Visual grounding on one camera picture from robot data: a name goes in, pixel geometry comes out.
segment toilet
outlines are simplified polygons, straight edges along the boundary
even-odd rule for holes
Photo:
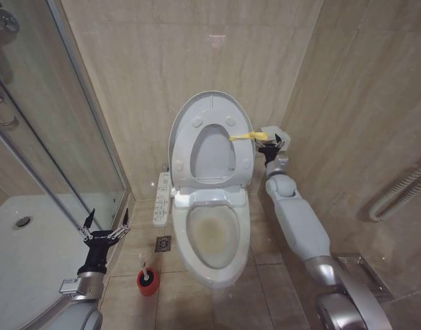
[[[244,109],[230,95],[205,91],[188,100],[169,137],[172,220],[181,260],[201,284],[235,283],[248,259],[247,185],[253,174],[253,140]]]

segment toilet brush holder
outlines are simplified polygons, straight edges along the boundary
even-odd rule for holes
[[[139,287],[142,296],[151,296],[158,290],[160,279],[158,273],[151,267],[146,268],[147,276],[141,270],[137,276],[137,286]]]

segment tiled floor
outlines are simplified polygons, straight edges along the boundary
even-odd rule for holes
[[[235,285],[210,290],[185,270],[172,222],[153,228],[153,201],[137,202],[127,235],[101,305],[103,330],[164,329],[309,329],[303,310],[283,264],[265,213],[250,196],[251,251],[247,266]],[[170,252],[154,253],[157,236],[171,235]],[[159,291],[139,294],[135,283],[139,254],[160,271]]]

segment shower hose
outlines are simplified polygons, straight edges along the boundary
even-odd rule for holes
[[[390,218],[402,206],[409,203],[421,191],[421,165],[399,183],[389,189],[369,209],[372,221],[383,221]]]

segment shower enclosure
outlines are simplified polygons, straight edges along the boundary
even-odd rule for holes
[[[0,1],[0,329],[28,327],[83,264],[77,228],[130,194],[57,1]]]

